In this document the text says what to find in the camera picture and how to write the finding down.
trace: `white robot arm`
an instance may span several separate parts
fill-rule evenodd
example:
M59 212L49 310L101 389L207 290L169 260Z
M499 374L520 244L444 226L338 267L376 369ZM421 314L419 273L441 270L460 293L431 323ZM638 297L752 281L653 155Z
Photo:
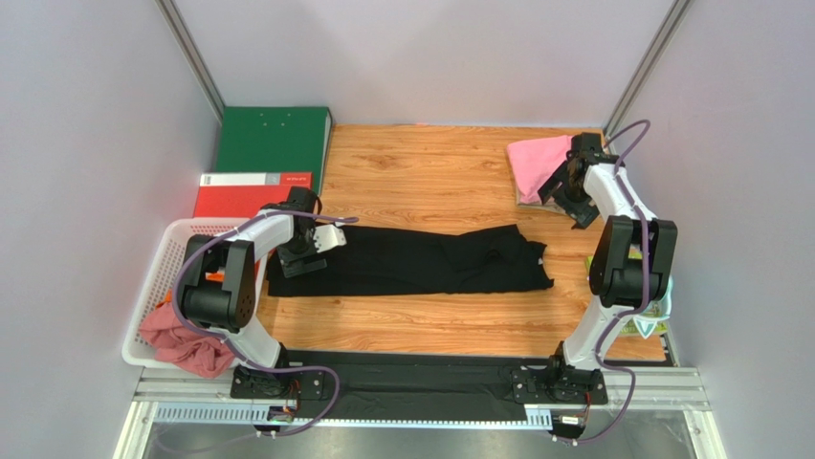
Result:
M661 299L668 287L676 225L657 219L645 207L631 187L625 167L617 160L603 152L600 135L575 136L567 161L540 190L542 201L554 199L576 221L576 228L587 227L598 215L606 221L589 270L594 296L577 329L559 349L564 367L598 369L595 355L605 357L632 316L618 320L600 343L609 323L643 302L642 260L628 258L631 247L642 249L641 215L634 207L648 222L649 301Z
M262 209L250 226L197 257L179 283L181 314L198 328L228 339L237 355L274 368L281 346L255 314L262 285L262 279L255 282L255 263L277 249L287 277L325 267L319 254L345 244L342 230L335 225L317 226L309 217L279 213L311 212L315 201L311 190L295 187L286 203ZM212 238L190 238L185 259ZM223 282L207 279L207 273L215 272L223 273Z

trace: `pink cloth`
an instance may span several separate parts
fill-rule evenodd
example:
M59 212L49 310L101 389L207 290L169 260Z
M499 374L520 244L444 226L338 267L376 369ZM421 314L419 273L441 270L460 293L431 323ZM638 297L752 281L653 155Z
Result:
M540 204L538 190L566 160L571 136L510 143L507 155L523 204Z
M184 328L169 304L147 315L139 327L139 333L156 348L157 361L175 363L204 378L220 375L235 358L220 340L202 337Z

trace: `green binder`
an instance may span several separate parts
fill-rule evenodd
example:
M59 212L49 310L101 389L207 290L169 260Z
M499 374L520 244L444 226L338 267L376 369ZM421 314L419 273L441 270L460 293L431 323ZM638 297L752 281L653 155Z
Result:
M215 172L311 172L322 191L327 107L227 107Z

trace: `red book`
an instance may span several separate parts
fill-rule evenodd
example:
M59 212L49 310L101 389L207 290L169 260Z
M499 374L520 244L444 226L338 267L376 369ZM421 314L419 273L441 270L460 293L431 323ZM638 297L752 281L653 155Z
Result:
M281 203L292 186L311 188L311 172L211 173L201 176L193 217L254 217L263 206Z

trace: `wooden table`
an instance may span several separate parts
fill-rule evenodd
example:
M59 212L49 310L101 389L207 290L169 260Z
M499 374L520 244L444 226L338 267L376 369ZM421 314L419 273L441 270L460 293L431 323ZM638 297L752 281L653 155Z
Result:
M265 296L258 316L287 347L494 356L548 356L583 316L591 293L584 261L603 222L587 230L539 209L518 208L508 143L577 134L579 129L339 125L323 213L360 224L460 234L518 224L548 245L555 287L519 294L363 297ZM661 361L658 337L619 338L614 359Z

